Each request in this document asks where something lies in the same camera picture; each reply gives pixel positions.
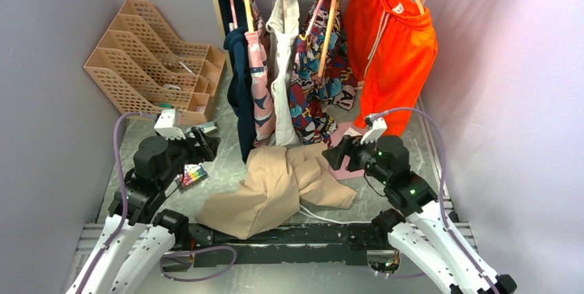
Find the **beige shorts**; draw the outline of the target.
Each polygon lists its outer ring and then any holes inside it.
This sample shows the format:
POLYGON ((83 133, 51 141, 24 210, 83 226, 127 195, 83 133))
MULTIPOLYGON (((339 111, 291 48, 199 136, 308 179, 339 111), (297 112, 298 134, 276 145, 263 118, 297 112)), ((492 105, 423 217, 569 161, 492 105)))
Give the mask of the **beige shorts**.
POLYGON ((326 148, 318 143, 253 149, 247 160, 247 176, 238 190, 210 195, 196 222, 246 240, 284 224, 300 210, 302 202, 348 209, 357 193, 330 173, 322 155, 326 148))

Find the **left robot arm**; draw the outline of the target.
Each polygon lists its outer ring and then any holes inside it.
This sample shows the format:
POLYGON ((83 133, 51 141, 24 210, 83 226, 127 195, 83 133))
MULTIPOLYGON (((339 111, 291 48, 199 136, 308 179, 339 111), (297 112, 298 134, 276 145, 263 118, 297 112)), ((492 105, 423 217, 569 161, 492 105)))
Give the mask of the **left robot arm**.
POLYGON ((129 293, 170 249, 193 246, 189 218, 161 206, 185 167, 213 161, 220 142, 199 127, 177 139, 160 134, 143 139, 133 156, 134 167, 121 177, 97 243, 68 293, 129 293))

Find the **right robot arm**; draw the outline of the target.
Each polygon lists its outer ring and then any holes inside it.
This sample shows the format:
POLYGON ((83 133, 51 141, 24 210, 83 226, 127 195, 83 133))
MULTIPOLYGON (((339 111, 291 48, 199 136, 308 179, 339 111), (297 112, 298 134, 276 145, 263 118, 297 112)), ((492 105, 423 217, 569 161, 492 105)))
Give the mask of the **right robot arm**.
POLYGON ((399 250, 428 276, 442 293, 514 293, 511 275, 495 271, 472 248, 444 211, 444 201, 410 168, 410 154, 398 136, 365 143, 344 136, 322 153, 332 169, 345 158, 347 170, 362 170, 383 184, 391 208, 373 218, 371 237, 381 248, 399 250))

